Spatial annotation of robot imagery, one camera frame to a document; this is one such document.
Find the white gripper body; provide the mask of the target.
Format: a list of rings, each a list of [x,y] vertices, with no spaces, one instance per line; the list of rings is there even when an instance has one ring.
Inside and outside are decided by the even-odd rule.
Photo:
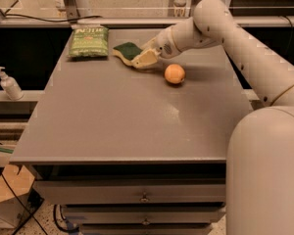
[[[155,37],[155,48],[160,52],[160,56],[165,59],[171,59],[180,54],[172,35],[173,27],[167,27],[160,31]]]

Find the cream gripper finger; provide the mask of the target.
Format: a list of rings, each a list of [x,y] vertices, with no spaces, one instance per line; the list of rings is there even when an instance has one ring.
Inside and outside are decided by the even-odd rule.
[[[158,62],[159,56],[161,52],[156,49],[148,48],[146,50],[136,50],[133,53],[133,59],[131,60],[131,64],[136,69],[143,69],[154,65]]]
[[[156,37],[153,37],[152,39],[150,39],[149,41],[141,45],[139,48],[143,51],[149,48],[153,48],[155,45],[155,41],[156,41]]]

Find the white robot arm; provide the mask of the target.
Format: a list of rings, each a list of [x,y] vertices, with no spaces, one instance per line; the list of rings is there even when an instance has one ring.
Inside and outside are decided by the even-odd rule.
[[[221,0],[142,45],[142,69],[191,48],[219,44],[249,84],[252,112],[226,154],[226,235],[294,235],[294,66],[238,25]]]

